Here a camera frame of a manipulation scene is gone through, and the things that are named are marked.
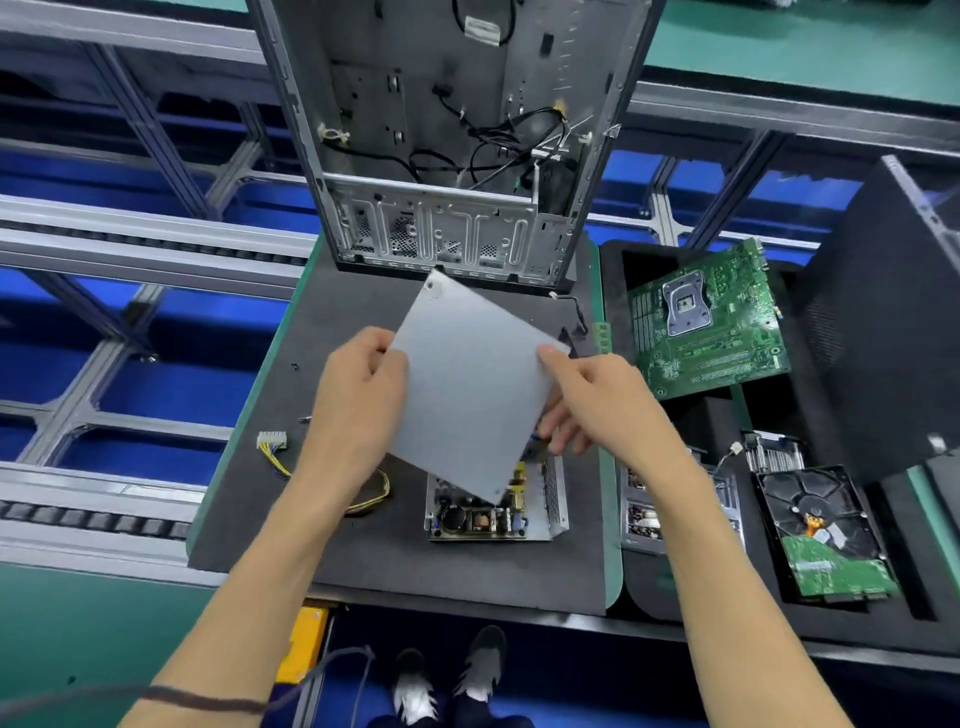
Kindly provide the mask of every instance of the motherboard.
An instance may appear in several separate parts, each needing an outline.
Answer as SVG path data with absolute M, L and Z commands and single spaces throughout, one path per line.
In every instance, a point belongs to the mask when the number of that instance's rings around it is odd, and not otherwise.
M 636 365 L 658 400 L 790 371 L 754 239 L 629 292 Z

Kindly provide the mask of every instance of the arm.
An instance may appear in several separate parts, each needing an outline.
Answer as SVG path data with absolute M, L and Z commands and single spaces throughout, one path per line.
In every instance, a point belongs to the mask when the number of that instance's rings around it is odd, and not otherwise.
M 640 372 L 613 354 L 539 354 L 560 389 L 540 422 L 550 449 L 580 453 L 596 441 L 653 494 L 710 725 L 805 728 L 816 715 L 820 728 L 852 728 Z
M 393 334 L 365 328 L 330 355 L 297 470 L 260 533 L 154 680 L 209 697 L 266 702 L 324 546 L 380 463 L 406 396 L 406 356 Z M 260 725 L 141 700 L 123 728 Z

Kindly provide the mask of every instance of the capacitor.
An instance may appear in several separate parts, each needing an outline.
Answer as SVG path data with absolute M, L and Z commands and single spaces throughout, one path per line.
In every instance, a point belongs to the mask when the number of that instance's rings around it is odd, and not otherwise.
M 443 511 L 440 520 L 447 531 L 460 531 L 467 524 L 467 511 L 459 505 L 451 505 Z

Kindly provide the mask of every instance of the black sneaker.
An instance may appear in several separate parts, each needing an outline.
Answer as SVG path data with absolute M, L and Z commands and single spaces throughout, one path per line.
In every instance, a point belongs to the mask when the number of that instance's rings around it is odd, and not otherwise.
M 503 630 L 491 624 L 480 630 L 467 653 L 467 666 L 460 676 L 454 695 L 466 694 L 486 703 L 493 688 L 500 682 L 507 658 L 507 637 Z
M 405 649 L 396 656 L 394 710 L 404 725 L 424 718 L 437 719 L 437 700 L 426 668 L 426 660 L 416 649 Z

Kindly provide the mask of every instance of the forearm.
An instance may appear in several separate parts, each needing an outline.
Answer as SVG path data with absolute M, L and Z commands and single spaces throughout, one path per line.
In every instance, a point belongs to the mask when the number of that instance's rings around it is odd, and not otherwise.
M 316 472 L 303 470 L 288 484 L 260 533 L 156 676 L 155 685 L 209 697 L 269 699 L 297 612 L 342 513 L 333 513 L 333 505 L 324 505 L 322 498 L 312 497 L 305 507 L 304 483 Z M 124 728 L 172 724 L 253 728 L 260 718 L 140 701 L 122 723 Z
M 714 728 L 849 727 L 753 568 L 712 481 L 686 453 L 655 469 L 660 527 L 677 584 L 697 684 Z

